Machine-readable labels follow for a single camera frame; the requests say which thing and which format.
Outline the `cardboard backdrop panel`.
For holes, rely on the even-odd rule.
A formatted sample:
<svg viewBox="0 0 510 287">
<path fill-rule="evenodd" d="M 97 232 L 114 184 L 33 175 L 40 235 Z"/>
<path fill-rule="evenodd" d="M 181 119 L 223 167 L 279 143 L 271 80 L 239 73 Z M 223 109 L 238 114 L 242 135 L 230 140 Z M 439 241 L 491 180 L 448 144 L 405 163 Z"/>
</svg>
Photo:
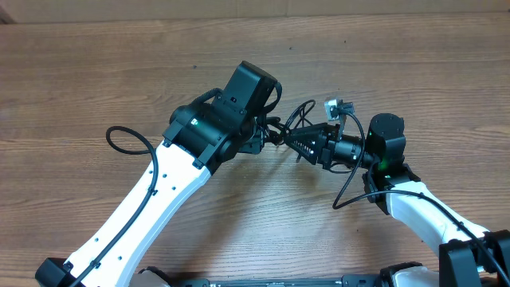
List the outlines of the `cardboard backdrop panel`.
<svg viewBox="0 0 510 287">
<path fill-rule="evenodd" d="M 1 0 L 1 23 L 449 14 L 507 10 L 507 0 Z"/>
</svg>

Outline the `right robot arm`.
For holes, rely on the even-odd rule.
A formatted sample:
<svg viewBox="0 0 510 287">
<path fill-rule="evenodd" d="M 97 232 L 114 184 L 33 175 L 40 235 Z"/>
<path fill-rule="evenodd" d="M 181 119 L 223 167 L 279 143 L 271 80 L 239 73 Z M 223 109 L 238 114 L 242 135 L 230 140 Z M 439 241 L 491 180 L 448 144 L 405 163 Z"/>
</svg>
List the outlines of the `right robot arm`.
<svg viewBox="0 0 510 287">
<path fill-rule="evenodd" d="M 284 124 L 282 141 L 309 163 L 331 171 L 344 165 L 353 176 L 360 169 L 364 193 L 339 210 L 367 199 L 410 228 L 438 257 L 439 270 L 405 262 L 380 270 L 376 286 L 507 286 L 509 232 L 492 232 L 470 222 L 435 197 L 404 162 L 404 120 L 390 113 L 374 116 L 366 132 L 346 136 L 343 126 L 354 114 L 333 112 L 328 122 L 312 124 L 305 112 L 294 112 Z"/>
</svg>

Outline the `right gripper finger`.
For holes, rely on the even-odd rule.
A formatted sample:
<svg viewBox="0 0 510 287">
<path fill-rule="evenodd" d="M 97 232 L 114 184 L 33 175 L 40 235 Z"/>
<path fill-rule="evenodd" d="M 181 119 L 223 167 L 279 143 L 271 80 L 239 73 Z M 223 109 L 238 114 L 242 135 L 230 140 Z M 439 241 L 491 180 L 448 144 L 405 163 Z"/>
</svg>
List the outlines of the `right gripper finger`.
<svg viewBox="0 0 510 287">
<path fill-rule="evenodd" d="M 286 144 L 310 164 L 317 164 L 319 153 L 318 139 L 290 137 L 286 139 Z"/>
<path fill-rule="evenodd" d="M 313 124 L 302 128 L 295 128 L 284 138 L 287 145 L 302 143 L 307 145 L 323 145 L 330 125 L 327 123 Z"/>
</svg>

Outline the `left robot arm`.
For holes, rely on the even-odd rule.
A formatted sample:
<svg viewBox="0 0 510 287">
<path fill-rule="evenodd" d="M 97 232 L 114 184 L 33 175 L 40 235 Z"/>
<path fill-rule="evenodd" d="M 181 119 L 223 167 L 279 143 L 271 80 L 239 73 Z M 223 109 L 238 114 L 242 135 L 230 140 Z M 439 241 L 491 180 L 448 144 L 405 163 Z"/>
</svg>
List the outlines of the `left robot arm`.
<svg viewBox="0 0 510 287">
<path fill-rule="evenodd" d="M 275 108 L 276 78 L 243 61 L 226 87 L 178 107 L 146 171 L 105 224 L 68 258 L 46 258 L 41 286 L 127 286 L 144 254 L 179 207 L 238 152 L 261 151 L 261 126 Z"/>
</svg>

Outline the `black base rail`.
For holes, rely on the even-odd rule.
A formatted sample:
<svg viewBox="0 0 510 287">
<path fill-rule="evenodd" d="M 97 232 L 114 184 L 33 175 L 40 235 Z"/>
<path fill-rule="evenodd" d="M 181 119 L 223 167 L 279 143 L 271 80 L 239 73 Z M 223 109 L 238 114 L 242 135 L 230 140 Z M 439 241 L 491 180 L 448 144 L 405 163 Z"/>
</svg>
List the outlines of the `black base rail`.
<svg viewBox="0 0 510 287">
<path fill-rule="evenodd" d="M 173 279 L 171 287 L 390 287 L 375 274 L 350 274 L 337 278 L 261 279 L 214 281 L 206 278 Z"/>
</svg>

